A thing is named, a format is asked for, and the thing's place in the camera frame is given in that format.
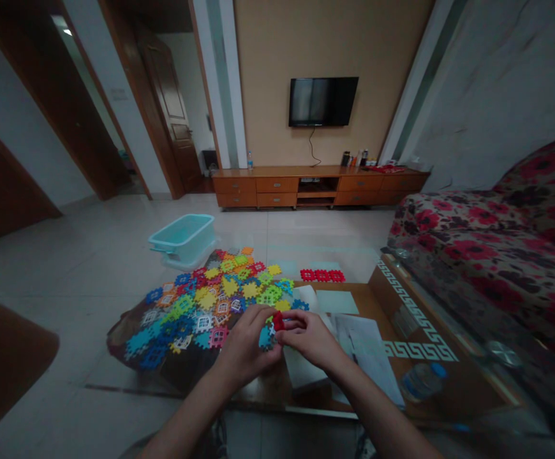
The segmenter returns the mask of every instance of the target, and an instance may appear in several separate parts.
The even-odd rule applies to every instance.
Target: tv screen
[[[347,126],[359,83],[348,78],[290,80],[289,126]]]

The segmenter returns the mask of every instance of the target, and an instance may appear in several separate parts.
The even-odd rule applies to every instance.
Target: water bottle
[[[439,363],[418,363],[403,375],[399,386],[405,398],[419,403],[441,391],[447,377],[445,368]]]

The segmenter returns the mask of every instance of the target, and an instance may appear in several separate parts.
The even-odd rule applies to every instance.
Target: floral sofa
[[[447,265],[555,352],[555,142],[490,191],[407,196],[388,244]]]

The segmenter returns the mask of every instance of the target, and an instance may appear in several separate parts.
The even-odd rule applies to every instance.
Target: human hand
[[[349,360],[318,314],[300,309],[282,312],[285,330],[276,333],[277,342],[294,347],[303,357],[324,371],[330,371],[343,357]]]
[[[258,347],[260,330],[277,311],[267,305],[250,306],[230,330],[214,368],[232,392],[241,389],[282,357],[282,346],[263,352]]]

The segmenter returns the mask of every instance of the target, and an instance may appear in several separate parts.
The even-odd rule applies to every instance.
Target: sofa armrest
[[[406,196],[395,214],[388,244],[394,239],[450,230],[518,230],[527,228],[524,214],[494,191],[444,191]]]

